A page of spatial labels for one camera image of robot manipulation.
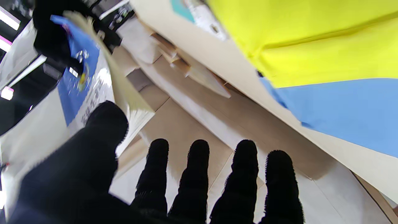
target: black object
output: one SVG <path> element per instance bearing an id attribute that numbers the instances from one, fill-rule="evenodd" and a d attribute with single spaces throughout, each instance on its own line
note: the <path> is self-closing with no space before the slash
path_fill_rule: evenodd
<path id="1" fill-rule="evenodd" d="M 164 139 L 152 142 L 130 206 L 108 193 L 117 169 L 115 149 L 127 128 L 127 119 L 116 105 L 100 104 L 82 130 L 24 177 L 10 223 L 205 224 L 209 145 L 204 140 L 191 146 L 168 214 L 169 145 Z M 253 141 L 238 144 L 231 167 L 211 224 L 253 224 L 259 171 Z M 268 155 L 266 180 L 269 192 L 260 224 L 303 224 L 293 164 L 285 152 Z"/>
<path id="2" fill-rule="evenodd" d="M 16 78 L 25 71 L 24 68 Z M 11 100 L 0 98 L 0 135 L 6 133 L 35 108 L 56 86 L 62 73 L 48 60 L 11 86 Z"/>

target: fluorescent light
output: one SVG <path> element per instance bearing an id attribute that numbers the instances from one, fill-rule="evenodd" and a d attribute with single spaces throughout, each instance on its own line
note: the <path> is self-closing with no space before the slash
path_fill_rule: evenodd
<path id="1" fill-rule="evenodd" d="M 0 96 L 6 100 L 11 100 L 13 95 L 14 95 L 14 90 L 12 88 L 6 86 L 1 91 Z"/>
<path id="2" fill-rule="evenodd" d="M 14 30 L 18 30 L 21 21 L 11 15 L 7 10 L 0 6 L 0 20 L 11 26 Z"/>
<path id="3" fill-rule="evenodd" d="M 43 64 L 47 60 L 47 57 L 40 55 L 34 62 L 32 62 L 23 72 L 21 72 L 20 75 L 10 85 L 9 87 L 12 87 L 15 85 L 17 82 L 19 82 L 21 79 L 23 79 L 25 76 L 27 76 L 30 72 L 35 70 L 37 67 L 39 67 L 41 64 Z"/>
<path id="4" fill-rule="evenodd" d="M 7 201 L 7 195 L 4 191 L 0 191 L 0 209 L 4 208 Z"/>
<path id="5" fill-rule="evenodd" d="M 3 51 L 8 52 L 11 48 L 11 42 L 9 42 L 6 38 L 0 36 L 0 48 Z"/>

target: ceiling light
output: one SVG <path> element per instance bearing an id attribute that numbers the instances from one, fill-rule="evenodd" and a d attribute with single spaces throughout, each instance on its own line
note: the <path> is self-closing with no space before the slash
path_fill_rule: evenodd
<path id="1" fill-rule="evenodd" d="M 0 49 L 5 52 L 8 52 L 11 48 L 11 42 L 9 42 L 6 38 L 0 36 Z"/>
<path id="2" fill-rule="evenodd" d="M 6 100 L 11 100 L 13 95 L 14 95 L 14 90 L 12 88 L 6 86 L 1 91 L 0 96 Z"/>
<path id="3" fill-rule="evenodd" d="M 21 23 L 21 21 L 19 21 L 17 18 L 15 18 L 13 15 L 11 15 L 11 13 L 3 9 L 1 6 L 0 6 L 0 20 L 5 22 L 7 25 L 11 26 L 14 30 L 18 30 Z"/>

